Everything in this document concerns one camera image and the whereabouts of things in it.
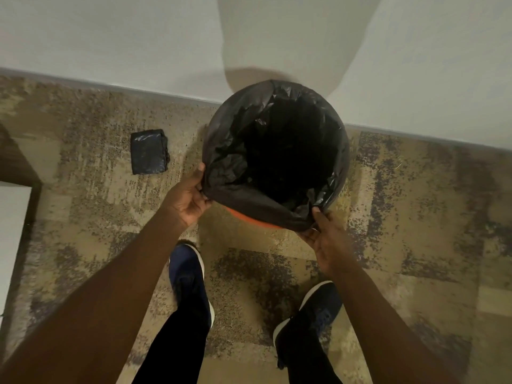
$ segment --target trash bag liner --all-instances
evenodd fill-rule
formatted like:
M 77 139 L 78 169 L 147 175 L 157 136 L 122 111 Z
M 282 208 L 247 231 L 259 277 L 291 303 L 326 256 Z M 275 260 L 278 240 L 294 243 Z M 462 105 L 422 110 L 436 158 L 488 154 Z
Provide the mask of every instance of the trash bag liner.
M 130 150 L 133 174 L 157 174 L 167 171 L 170 159 L 167 152 L 167 137 L 162 129 L 132 133 Z
M 349 168 L 345 127 L 333 107 L 298 83 L 269 80 L 233 94 L 203 144 L 205 195 L 248 217 L 310 228 Z

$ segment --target black pants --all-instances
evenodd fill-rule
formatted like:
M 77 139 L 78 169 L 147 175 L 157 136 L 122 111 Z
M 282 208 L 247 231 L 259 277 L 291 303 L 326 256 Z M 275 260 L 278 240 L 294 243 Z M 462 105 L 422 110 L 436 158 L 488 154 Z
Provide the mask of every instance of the black pants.
M 146 355 L 133 383 L 162 381 L 170 373 L 179 383 L 196 383 L 208 335 L 201 299 L 190 296 L 172 313 Z M 305 316 L 294 316 L 279 343 L 291 384 L 341 383 Z

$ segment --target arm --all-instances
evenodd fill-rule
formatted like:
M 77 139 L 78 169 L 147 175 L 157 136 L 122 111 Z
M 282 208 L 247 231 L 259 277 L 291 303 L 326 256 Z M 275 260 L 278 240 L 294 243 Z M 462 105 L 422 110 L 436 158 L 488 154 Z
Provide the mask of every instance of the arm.
M 331 215 L 313 208 L 321 232 L 299 234 L 336 284 L 375 383 L 458 383 L 382 296 L 358 264 L 350 240 Z
M 196 188 L 203 171 L 173 187 L 137 238 L 22 342 L 0 382 L 116 382 L 165 262 L 211 204 Z

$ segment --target floor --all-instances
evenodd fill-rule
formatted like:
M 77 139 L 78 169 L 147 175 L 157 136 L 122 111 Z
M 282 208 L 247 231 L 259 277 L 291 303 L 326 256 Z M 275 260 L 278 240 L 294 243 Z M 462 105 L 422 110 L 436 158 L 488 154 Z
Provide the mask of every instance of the floor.
M 12 144 L 24 167 L 17 172 L 26 169 L 41 190 L 0 332 L 8 356 L 123 249 L 200 161 L 214 108 L 26 79 L 0 78 L 0 86 L 2 143 Z M 169 138 L 167 172 L 131 174 L 130 133 L 143 129 L 163 129 Z M 349 179 L 331 209 L 352 234 L 361 265 L 464 382 L 509 383 L 512 154 L 354 129 L 349 135 Z M 200 246 L 216 312 L 199 381 L 287 382 L 270 334 L 322 280 L 313 252 L 293 233 L 248 225 L 220 205 L 184 236 Z M 131 382 L 175 308 L 164 269 L 119 383 Z M 344 382 L 371 382 L 344 310 L 322 343 Z

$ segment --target sneaker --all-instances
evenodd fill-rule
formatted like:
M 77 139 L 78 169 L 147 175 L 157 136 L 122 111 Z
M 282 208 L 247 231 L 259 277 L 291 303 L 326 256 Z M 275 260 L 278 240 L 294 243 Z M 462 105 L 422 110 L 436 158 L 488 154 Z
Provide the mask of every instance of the sneaker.
M 302 301 L 299 313 L 306 315 L 309 322 L 309 328 L 313 328 L 317 336 L 322 334 L 323 330 L 334 322 L 338 312 L 342 308 L 342 298 L 334 283 L 330 280 L 321 282 L 308 291 Z M 286 325 L 292 318 L 285 319 L 274 330 L 273 341 L 274 348 L 278 349 L 280 335 L 286 329 Z M 283 369 L 284 364 L 281 359 L 278 360 L 279 368 Z
M 204 263 L 193 244 L 178 243 L 169 257 L 169 280 L 178 306 L 190 294 L 198 293 L 209 313 L 208 324 L 214 324 L 215 312 L 206 296 Z

